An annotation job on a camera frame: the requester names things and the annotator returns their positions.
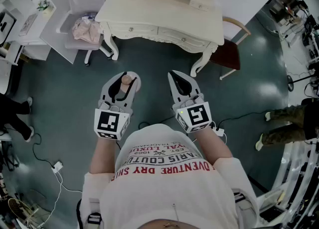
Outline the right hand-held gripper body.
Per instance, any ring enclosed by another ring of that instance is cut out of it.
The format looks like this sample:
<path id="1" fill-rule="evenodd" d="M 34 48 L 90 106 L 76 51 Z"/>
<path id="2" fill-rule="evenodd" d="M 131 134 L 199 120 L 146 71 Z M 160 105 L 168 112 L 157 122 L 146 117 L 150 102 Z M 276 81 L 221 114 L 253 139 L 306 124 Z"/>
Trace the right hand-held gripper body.
<path id="1" fill-rule="evenodd" d="M 199 131 L 212 123 L 209 103 L 204 101 L 203 93 L 174 104 L 172 109 L 186 133 Z"/>

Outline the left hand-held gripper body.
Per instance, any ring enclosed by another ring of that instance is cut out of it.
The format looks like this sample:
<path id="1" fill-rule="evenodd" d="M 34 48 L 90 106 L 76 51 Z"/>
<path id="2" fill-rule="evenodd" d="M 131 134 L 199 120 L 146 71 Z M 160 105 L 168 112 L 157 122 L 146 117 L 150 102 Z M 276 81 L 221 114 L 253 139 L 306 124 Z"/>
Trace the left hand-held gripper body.
<path id="1" fill-rule="evenodd" d="M 95 109 L 94 131 L 101 138 L 121 140 L 128 125 L 133 100 L 115 100 L 114 103 L 99 100 Z"/>

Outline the small beige cylinder object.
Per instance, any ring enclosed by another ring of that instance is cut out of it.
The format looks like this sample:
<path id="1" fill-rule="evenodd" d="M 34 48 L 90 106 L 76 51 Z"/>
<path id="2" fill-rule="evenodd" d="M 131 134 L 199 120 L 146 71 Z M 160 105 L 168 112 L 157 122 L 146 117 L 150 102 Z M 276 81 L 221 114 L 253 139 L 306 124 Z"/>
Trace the small beige cylinder object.
<path id="1" fill-rule="evenodd" d="M 141 79 L 139 77 L 139 75 L 135 72 L 132 71 L 128 71 L 127 74 L 125 74 L 122 78 L 121 78 L 121 86 L 120 86 L 120 91 L 117 95 L 118 99 L 121 99 L 125 96 L 125 94 L 128 92 L 129 86 L 132 83 L 132 81 L 136 78 L 136 80 L 134 81 L 134 83 L 137 83 L 137 89 L 135 91 L 135 94 L 140 90 L 142 82 Z"/>

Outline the person's right forearm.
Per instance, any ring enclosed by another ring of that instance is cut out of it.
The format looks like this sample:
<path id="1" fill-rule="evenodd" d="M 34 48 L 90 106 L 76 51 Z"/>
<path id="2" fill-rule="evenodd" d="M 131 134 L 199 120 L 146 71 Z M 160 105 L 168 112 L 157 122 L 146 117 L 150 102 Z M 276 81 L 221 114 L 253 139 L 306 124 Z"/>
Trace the person's right forearm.
<path id="1" fill-rule="evenodd" d="M 219 158 L 233 157 L 227 145 L 210 127 L 196 131 L 194 136 L 211 165 L 214 165 Z"/>

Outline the person's left forearm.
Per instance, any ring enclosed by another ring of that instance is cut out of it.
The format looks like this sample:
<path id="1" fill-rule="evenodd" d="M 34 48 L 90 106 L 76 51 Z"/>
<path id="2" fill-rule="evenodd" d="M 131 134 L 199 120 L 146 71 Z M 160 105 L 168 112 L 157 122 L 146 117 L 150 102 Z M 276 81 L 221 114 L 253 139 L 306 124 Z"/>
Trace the person's left forearm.
<path id="1" fill-rule="evenodd" d="M 117 143 L 113 139 L 98 138 L 91 160 L 91 174 L 115 173 L 115 148 Z"/>

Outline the cream carved dressing table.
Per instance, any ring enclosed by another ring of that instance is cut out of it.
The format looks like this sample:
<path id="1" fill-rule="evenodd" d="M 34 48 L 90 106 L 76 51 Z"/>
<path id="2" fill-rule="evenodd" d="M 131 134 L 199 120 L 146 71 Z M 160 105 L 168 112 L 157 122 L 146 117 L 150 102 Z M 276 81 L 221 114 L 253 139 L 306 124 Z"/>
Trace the cream carved dressing table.
<path id="1" fill-rule="evenodd" d="M 189 53 L 201 53 L 190 74 L 195 77 L 210 56 L 224 44 L 221 10 L 214 0 L 106 0 L 96 20 L 105 43 L 117 60 L 119 50 L 114 37 L 141 37 L 172 43 Z"/>

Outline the wooden chair dark red seat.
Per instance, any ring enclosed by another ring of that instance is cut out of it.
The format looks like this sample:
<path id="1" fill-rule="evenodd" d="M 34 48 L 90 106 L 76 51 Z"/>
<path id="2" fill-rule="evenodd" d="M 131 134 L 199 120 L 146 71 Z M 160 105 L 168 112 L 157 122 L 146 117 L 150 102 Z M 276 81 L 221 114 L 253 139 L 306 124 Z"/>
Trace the wooden chair dark red seat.
<path id="1" fill-rule="evenodd" d="M 245 34 L 237 42 L 224 39 L 224 44 L 222 46 L 219 46 L 217 50 L 210 56 L 210 59 L 209 59 L 210 62 L 213 62 L 220 66 L 231 69 L 229 72 L 221 75 L 219 77 L 219 80 L 223 80 L 224 78 L 231 75 L 232 73 L 240 70 L 241 63 L 240 63 L 238 45 L 246 37 L 251 35 L 251 32 L 241 22 L 226 16 L 223 17 L 223 21 L 227 23 L 231 23 L 241 28 L 242 30 L 245 31 Z"/>

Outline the pink crumpled cloth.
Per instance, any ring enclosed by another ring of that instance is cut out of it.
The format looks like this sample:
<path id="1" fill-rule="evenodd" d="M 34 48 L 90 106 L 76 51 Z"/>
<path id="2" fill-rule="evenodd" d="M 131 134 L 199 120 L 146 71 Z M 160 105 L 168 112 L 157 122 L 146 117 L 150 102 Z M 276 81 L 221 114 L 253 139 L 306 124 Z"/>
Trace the pink crumpled cloth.
<path id="1" fill-rule="evenodd" d="M 98 44 L 102 35 L 100 24 L 88 18 L 77 19 L 71 30 L 74 39 L 84 40 L 91 44 Z"/>

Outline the person's white printed shirt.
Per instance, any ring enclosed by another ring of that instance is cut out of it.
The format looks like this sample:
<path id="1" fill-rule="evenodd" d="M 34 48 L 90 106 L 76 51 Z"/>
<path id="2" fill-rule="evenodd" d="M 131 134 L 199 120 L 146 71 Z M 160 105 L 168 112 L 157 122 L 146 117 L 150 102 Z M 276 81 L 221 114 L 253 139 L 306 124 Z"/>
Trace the person's white printed shirt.
<path id="1" fill-rule="evenodd" d="M 257 198 L 239 159 L 211 165 L 180 131 L 154 124 L 133 132 L 115 173 L 85 174 L 81 229 L 253 229 Z"/>

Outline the black floor stand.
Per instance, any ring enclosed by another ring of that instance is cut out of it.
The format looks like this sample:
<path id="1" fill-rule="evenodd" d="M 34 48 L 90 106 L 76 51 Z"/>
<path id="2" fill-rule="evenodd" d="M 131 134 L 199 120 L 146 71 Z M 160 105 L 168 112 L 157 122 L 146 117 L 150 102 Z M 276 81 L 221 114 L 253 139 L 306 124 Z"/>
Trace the black floor stand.
<path id="1" fill-rule="evenodd" d="M 290 92 L 292 92 L 294 90 L 294 84 L 303 80 L 307 80 L 309 79 L 309 85 L 311 86 L 319 86 L 319 72 L 315 71 L 312 74 L 310 74 L 309 76 L 297 79 L 297 80 L 293 80 L 292 77 L 290 75 L 287 76 L 287 82 L 288 82 L 288 90 Z"/>

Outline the framed picture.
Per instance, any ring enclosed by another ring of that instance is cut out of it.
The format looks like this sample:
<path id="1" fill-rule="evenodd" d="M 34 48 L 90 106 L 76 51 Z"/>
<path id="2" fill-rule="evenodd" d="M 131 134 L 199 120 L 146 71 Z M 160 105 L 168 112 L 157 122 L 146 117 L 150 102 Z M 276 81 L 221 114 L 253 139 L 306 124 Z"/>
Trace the framed picture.
<path id="1" fill-rule="evenodd" d="M 19 32 L 19 36 L 27 35 L 28 31 L 30 30 L 32 24 L 34 23 L 35 19 L 37 18 L 37 14 L 30 15 L 26 21 L 24 22 L 22 29 Z"/>

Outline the black white device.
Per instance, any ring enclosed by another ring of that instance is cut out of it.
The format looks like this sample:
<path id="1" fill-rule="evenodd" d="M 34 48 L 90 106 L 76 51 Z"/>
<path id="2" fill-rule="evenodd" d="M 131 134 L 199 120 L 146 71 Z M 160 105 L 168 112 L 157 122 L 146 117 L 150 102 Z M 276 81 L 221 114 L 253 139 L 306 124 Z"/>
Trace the black white device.
<path id="1" fill-rule="evenodd" d="M 0 12 L 0 45 L 3 44 L 11 32 L 16 20 L 6 12 Z"/>

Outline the white metal rack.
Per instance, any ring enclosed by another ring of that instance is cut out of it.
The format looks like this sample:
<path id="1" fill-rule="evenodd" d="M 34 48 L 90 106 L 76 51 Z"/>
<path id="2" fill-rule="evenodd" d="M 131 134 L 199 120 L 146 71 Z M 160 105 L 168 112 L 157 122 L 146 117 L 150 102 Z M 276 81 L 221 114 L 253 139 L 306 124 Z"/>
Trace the white metal rack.
<path id="1" fill-rule="evenodd" d="M 319 139 L 285 146 L 271 189 L 250 179 L 258 196 L 260 229 L 307 229 L 319 213 Z"/>

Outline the cluttered equipment workbench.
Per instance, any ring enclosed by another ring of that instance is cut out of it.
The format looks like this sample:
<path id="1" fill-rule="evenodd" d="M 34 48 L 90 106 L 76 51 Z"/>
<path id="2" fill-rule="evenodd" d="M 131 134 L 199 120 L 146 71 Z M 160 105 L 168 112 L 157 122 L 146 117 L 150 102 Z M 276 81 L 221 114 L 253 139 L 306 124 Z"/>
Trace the cluttered equipment workbench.
<path id="1" fill-rule="evenodd" d="M 279 37 L 292 47 L 301 42 L 310 62 L 319 60 L 319 24 L 304 0 L 269 0 L 269 13 L 279 26 Z"/>

